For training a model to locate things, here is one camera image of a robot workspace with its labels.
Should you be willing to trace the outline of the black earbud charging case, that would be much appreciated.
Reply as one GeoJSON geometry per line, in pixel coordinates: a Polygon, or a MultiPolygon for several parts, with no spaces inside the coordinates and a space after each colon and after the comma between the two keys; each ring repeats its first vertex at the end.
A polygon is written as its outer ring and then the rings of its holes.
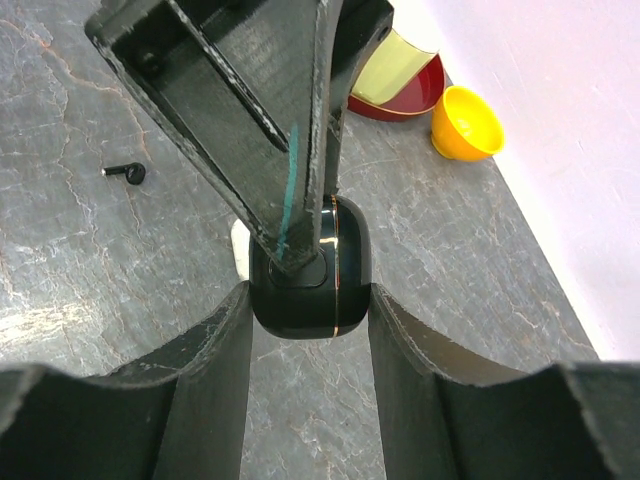
{"type": "Polygon", "coordinates": [[[371,285],[369,228],[361,209],[345,197],[324,198],[318,250],[294,273],[278,270],[256,241],[249,243],[253,312],[276,337],[324,339],[353,331],[369,308],[371,285]]]}

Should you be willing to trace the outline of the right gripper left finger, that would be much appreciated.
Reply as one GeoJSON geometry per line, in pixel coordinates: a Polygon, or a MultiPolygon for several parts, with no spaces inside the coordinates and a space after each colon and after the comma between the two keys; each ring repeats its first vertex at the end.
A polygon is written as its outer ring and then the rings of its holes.
{"type": "Polygon", "coordinates": [[[1,369],[5,479],[235,479],[253,320],[238,284],[204,320],[103,376],[1,369]]]}

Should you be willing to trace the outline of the white earbud charging case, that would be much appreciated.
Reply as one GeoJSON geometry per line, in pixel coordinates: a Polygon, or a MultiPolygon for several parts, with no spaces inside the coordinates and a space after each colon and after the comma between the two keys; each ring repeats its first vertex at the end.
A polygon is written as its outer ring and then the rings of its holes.
{"type": "Polygon", "coordinates": [[[240,219],[236,219],[230,236],[236,272],[241,281],[247,281],[250,277],[250,231],[240,219]]]}

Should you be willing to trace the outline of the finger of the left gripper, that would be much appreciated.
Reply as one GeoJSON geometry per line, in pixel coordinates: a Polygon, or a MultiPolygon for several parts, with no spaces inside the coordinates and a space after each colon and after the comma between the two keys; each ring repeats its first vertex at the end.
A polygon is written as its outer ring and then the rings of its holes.
{"type": "Polygon", "coordinates": [[[104,1],[94,47],[281,269],[315,249],[320,1],[104,1]]]}
{"type": "Polygon", "coordinates": [[[326,123],[324,194],[338,191],[344,117],[348,97],[364,65],[392,29],[389,1],[343,1],[332,50],[326,123]]]}

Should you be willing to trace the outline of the black earbud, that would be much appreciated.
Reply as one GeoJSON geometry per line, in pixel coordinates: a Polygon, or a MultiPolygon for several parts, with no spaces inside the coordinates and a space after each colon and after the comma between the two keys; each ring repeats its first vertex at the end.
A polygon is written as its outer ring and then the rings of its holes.
{"type": "Polygon", "coordinates": [[[123,175],[130,185],[140,185],[146,177],[146,168],[139,162],[110,166],[102,169],[103,176],[123,175]]]}

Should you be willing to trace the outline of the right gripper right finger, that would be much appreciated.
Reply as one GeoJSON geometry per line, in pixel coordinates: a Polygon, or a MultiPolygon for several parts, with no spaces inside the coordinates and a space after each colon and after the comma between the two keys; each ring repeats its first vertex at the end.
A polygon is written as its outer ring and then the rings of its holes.
{"type": "Polygon", "coordinates": [[[639,367],[522,372],[464,348],[371,292],[368,334],[390,479],[635,479],[639,367]]]}

